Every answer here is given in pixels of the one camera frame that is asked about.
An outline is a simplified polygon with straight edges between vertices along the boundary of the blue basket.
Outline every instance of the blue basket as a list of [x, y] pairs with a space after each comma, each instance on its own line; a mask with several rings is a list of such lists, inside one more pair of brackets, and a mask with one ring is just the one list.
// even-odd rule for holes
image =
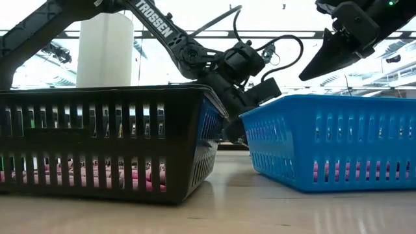
[[416, 188], [416, 99], [295, 95], [241, 118], [254, 169], [298, 190]]

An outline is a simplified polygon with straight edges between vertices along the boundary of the wooden table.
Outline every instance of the wooden table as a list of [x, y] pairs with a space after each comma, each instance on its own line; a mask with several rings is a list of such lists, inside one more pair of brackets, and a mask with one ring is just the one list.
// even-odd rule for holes
[[220, 151], [179, 207], [0, 196], [0, 233], [416, 233], [416, 192], [301, 194]]

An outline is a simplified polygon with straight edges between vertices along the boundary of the robotic arm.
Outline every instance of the robotic arm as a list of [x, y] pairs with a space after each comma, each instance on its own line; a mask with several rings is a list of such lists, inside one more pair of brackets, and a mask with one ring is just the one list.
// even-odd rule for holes
[[317, 10], [336, 19], [324, 43], [299, 78], [307, 81], [345, 68], [374, 53], [374, 47], [416, 15], [415, 0], [317, 0]]
[[[274, 79], [267, 79], [248, 91], [241, 85], [265, 67], [265, 62], [257, 52], [279, 39], [289, 38], [299, 42], [302, 55], [303, 44], [299, 38], [285, 35], [259, 49], [252, 48], [251, 41], [244, 43], [236, 30], [235, 22], [240, 9], [241, 6], [235, 7], [194, 33], [187, 34], [173, 23], [171, 14], [164, 16], [152, 0], [47, 0], [0, 37], [0, 89], [10, 89], [16, 69], [71, 23], [88, 20], [100, 13], [130, 10], [164, 46], [184, 77], [210, 86], [215, 91], [229, 114], [224, 128], [228, 139], [245, 142], [244, 126], [238, 118], [239, 114], [281, 95]], [[225, 52], [207, 49], [194, 39], [197, 34], [234, 12], [234, 31], [239, 41], [231, 49]], [[300, 56], [288, 66], [297, 62]]]

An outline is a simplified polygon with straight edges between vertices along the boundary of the white paper towel roll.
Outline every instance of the white paper towel roll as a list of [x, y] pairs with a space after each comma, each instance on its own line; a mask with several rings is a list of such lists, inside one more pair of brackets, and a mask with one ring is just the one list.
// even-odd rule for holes
[[130, 86], [133, 22], [122, 14], [99, 14], [81, 23], [77, 88]]

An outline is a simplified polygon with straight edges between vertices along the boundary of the black cable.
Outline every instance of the black cable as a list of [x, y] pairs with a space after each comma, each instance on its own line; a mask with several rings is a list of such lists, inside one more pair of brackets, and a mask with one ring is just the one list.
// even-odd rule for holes
[[273, 65], [273, 66], [279, 66], [279, 64], [281, 62], [280, 56], [276, 52], [274, 53], [274, 55], [279, 58], [279, 62], [277, 64], [273, 64], [272, 61], [270, 60], [270, 64]]
[[271, 41], [267, 42], [264, 46], [262, 46], [262, 47], [260, 47], [260, 48], [256, 49], [256, 51], [260, 51], [260, 50], [262, 50], [262, 49], [266, 48], [266, 47], [267, 47], [268, 45], [270, 45], [271, 43], [277, 42], [278, 40], [281, 40], [281, 39], [293, 39], [293, 40], [296, 40], [296, 41], [299, 43], [299, 46], [300, 46], [300, 52], [299, 52], [298, 58], [296, 58], [293, 62], [291, 62], [290, 64], [288, 64], [288, 65], [286, 65], [286, 66], [282, 66], [282, 67], [280, 67], [280, 68], [274, 68], [274, 69], [271, 69], [270, 71], [267, 71], [267, 72], [266, 72], [266, 73], [265, 73], [265, 74], [261, 77], [261, 82], [265, 81], [265, 79], [266, 79], [267, 75], [270, 75], [271, 73], [278, 72], [278, 71], [280, 71], [280, 70], [283, 70], [283, 69], [286, 69], [286, 68], [289, 68], [289, 67], [293, 66], [294, 64], [296, 64], [296, 63], [300, 60], [300, 58], [301, 58], [301, 57], [302, 57], [302, 55], [304, 54], [304, 43], [301, 41], [301, 39], [299, 39], [299, 37], [294, 36], [294, 35], [283, 35], [283, 36], [279, 36], [279, 37], [277, 37], [277, 38], [275, 38], [275, 39], [273, 39], [273, 40], [271, 40]]
[[351, 91], [350, 91], [350, 86], [348, 85], [348, 78], [346, 77], [345, 73], [344, 73], [344, 77], [345, 77], [346, 88], [348, 89], [348, 93], [350, 93], [350, 96], [352, 96]]
[[233, 20], [233, 31], [234, 31], [234, 35], [235, 35], [235, 38], [236, 38], [239, 42], [241, 42], [241, 37], [240, 37], [239, 32], [238, 32], [238, 30], [237, 30], [237, 18], [239, 17], [240, 12], [241, 12], [241, 10], [239, 10], [239, 11], [235, 14], [235, 16], [234, 16], [234, 20]]
[[244, 90], [244, 87], [246, 87], [246, 85], [247, 85], [247, 83], [248, 83], [248, 80], [250, 79], [250, 77], [248, 77], [245, 81], [244, 81], [244, 84], [242, 84], [242, 87], [243, 87], [243, 90]]
[[225, 19], [226, 17], [228, 17], [229, 15], [231, 15], [234, 12], [237, 12], [237, 14], [240, 12], [242, 6], [236, 6], [234, 8], [232, 8], [231, 10], [228, 10], [226, 13], [222, 14], [221, 16], [211, 20], [210, 22], [208, 22], [207, 24], [205, 24], [204, 26], [200, 27], [198, 30], [196, 30], [195, 32], [189, 34], [189, 37], [193, 38], [196, 35], [200, 34], [201, 32], [207, 30], [209, 27], [217, 24], [219, 21]]
[[138, 60], [138, 83], [140, 82], [140, 73], [142, 71], [142, 54], [143, 54], [143, 38], [141, 41], [141, 46], [140, 46], [140, 58]]

